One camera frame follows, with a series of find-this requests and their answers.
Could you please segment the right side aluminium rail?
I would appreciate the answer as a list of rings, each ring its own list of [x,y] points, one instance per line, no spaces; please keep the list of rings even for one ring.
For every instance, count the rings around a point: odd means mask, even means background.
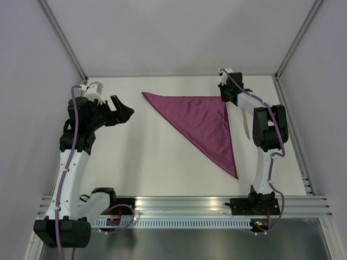
[[[275,91],[277,93],[277,97],[278,97],[280,103],[282,105],[284,105],[284,107],[286,108],[288,131],[289,131],[289,135],[291,138],[291,143],[293,146],[295,158],[296,158],[297,163],[298,163],[299,171],[300,171],[301,177],[302,177],[303,182],[304,182],[306,194],[309,196],[315,196],[316,193],[315,193],[314,187],[312,185],[311,178],[309,176],[309,171],[307,168],[306,160],[304,158],[303,150],[302,150],[302,147],[301,147],[301,144],[299,141],[299,137],[298,137],[297,132],[296,132],[293,118],[292,118],[291,113],[290,113],[289,105],[287,104],[287,101],[286,101],[286,98],[284,95],[284,91],[283,91],[281,84],[280,84],[280,80],[276,76],[272,76],[272,79],[273,79]]]

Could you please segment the aluminium frame post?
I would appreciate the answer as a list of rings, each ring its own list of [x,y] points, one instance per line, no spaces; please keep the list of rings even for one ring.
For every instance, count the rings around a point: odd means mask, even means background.
[[[63,30],[61,29],[61,26],[55,17],[49,3],[47,0],[37,0],[38,5],[40,6],[42,12],[46,16],[46,19],[48,23],[50,24],[53,32],[56,34],[60,44],[62,45],[63,49],[65,50],[66,55],[68,56],[69,60],[71,61],[74,69],[76,70],[77,74],[79,75],[80,79],[83,83],[86,83],[88,80],[88,77],[86,73],[84,72],[73,48],[71,47],[67,37],[65,36]]]
[[[319,13],[319,11],[320,11],[320,9],[324,3],[325,3],[324,0],[313,1],[312,6],[310,7],[304,21],[302,22],[298,32],[296,33],[296,35],[294,37],[294,40],[292,41],[288,51],[286,52],[284,58],[282,59],[279,68],[274,73],[274,77],[276,80],[280,79],[280,76],[283,74],[283,72],[286,69],[287,65],[289,64],[292,56],[294,55],[296,49],[299,47],[302,39],[304,38],[310,25],[314,21],[315,17]]]

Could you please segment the aluminium front rail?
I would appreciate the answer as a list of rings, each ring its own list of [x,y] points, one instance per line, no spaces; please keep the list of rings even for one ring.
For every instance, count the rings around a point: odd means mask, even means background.
[[[236,196],[164,196],[135,197],[137,217],[144,218],[223,218],[235,217],[235,206],[227,206]],[[328,200],[324,196],[286,196],[284,202],[277,196],[279,206],[284,206],[284,218],[332,217]]]

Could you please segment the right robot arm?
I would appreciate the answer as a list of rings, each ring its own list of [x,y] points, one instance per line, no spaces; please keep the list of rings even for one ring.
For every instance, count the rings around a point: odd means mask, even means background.
[[[257,147],[256,174],[247,198],[232,198],[226,206],[233,216],[281,215],[275,195],[282,195],[273,185],[277,159],[285,156],[288,141],[286,110],[283,105],[269,105],[246,89],[241,72],[220,69],[218,85],[223,102],[231,102],[253,117],[252,139]]]

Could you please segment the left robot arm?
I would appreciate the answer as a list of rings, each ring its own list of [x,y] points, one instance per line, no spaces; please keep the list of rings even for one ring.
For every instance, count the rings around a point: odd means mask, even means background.
[[[43,219],[34,222],[34,233],[49,248],[85,248],[91,237],[92,224],[101,214],[118,209],[115,190],[97,187],[83,205],[80,188],[89,161],[95,132],[101,127],[126,123],[134,110],[111,96],[115,110],[108,103],[87,97],[68,102],[68,115],[59,140],[60,168],[54,194]]]

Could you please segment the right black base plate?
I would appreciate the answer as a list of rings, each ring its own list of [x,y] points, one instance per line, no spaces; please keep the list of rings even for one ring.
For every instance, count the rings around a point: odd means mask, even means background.
[[[268,201],[232,198],[224,205],[231,209],[233,216],[265,216],[268,214],[278,216],[280,214],[280,207],[276,198]]]

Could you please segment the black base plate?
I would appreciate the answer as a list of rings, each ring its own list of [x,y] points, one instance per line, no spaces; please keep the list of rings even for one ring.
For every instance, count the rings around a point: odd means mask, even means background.
[[[233,216],[265,216],[268,214],[278,216],[280,214],[280,207],[276,198],[268,201],[232,198],[224,205],[231,209]]]
[[[115,201],[111,202],[110,207],[116,206],[121,204],[121,206],[114,207],[113,209],[108,211],[108,214],[115,215],[115,216],[130,216],[132,215],[132,210],[135,209],[135,202],[136,200],[134,198],[118,198]]]

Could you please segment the left aluminium frame post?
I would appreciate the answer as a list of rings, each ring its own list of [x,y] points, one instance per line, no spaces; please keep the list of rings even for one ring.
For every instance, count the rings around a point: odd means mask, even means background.
[[[80,79],[83,83],[86,83],[88,80],[88,77],[86,73],[84,72],[73,48],[71,47],[67,37],[65,36],[63,30],[61,29],[61,26],[55,17],[49,3],[47,0],[37,0],[38,5],[40,6],[42,12],[46,16],[46,19],[48,23],[50,24],[53,32],[56,34],[60,44],[62,45],[63,49],[65,50],[66,55],[68,56],[69,60],[71,61],[74,69],[76,70],[77,74],[79,75]]]

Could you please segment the purple cloth napkin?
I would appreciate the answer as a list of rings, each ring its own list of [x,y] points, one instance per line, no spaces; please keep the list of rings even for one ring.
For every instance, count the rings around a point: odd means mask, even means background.
[[[160,96],[145,100],[175,130],[230,176],[238,179],[227,106],[218,96]]]

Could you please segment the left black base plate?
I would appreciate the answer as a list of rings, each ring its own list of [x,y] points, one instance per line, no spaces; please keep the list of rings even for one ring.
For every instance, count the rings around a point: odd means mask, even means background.
[[[113,209],[108,211],[108,214],[115,215],[115,216],[130,216],[132,215],[132,210],[135,209],[135,202],[136,200],[134,198],[118,198],[115,201],[111,202],[110,207],[116,206],[121,204],[121,206],[114,207]]]

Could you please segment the knife with pink handle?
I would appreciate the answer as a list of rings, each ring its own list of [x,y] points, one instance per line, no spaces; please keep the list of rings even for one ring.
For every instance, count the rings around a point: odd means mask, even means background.
[[[249,128],[248,128],[248,121],[247,121],[247,114],[245,109],[241,109],[242,111],[242,117],[243,117],[243,127],[245,130],[246,137],[250,140],[250,133],[249,133]]]

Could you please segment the right aluminium frame post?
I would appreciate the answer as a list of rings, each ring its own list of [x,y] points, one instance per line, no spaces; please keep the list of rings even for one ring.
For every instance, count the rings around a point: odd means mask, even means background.
[[[289,64],[292,56],[294,55],[296,49],[299,47],[302,39],[304,38],[310,25],[314,21],[315,17],[319,13],[319,11],[320,11],[320,9],[324,3],[325,3],[324,0],[313,1],[312,6],[310,7],[304,21],[302,22],[298,32],[296,33],[296,35],[294,37],[294,40],[292,41],[288,51],[286,52],[284,58],[282,59],[279,68],[274,73],[274,77],[276,80],[280,79],[280,76],[283,74],[283,72],[286,69],[287,65]]]

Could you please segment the aluminium rail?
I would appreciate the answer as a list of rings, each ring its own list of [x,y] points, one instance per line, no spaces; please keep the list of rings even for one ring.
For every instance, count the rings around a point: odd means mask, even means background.
[[[316,193],[315,193],[314,187],[312,185],[311,178],[309,176],[309,171],[307,168],[306,160],[304,158],[303,150],[302,150],[302,147],[301,147],[301,144],[299,141],[299,137],[298,137],[297,132],[296,132],[293,118],[292,118],[291,113],[290,113],[289,105],[287,104],[287,101],[286,101],[286,98],[284,95],[284,91],[283,91],[281,84],[280,84],[280,80],[276,76],[272,76],[272,79],[273,79],[275,91],[277,93],[277,97],[278,97],[280,103],[282,105],[284,105],[284,107],[286,108],[288,131],[289,131],[289,135],[291,138],[291,143],[293,146],[295,158],[296,158],[297,163],[298,163],[299,171],[300,171],[301,177],[302,177],[303,182],[304,182],[306,194],[309,196],[315,196]]]
[[[227,206],[236,196],[164,196],[135,197],[137,217],[144,218],[223,218],[235,217],[235,206]],[[277,196],[279,206],[284,206],[284,218],[332,217],[328,200],[324,196],[286,196],[284,202]]]

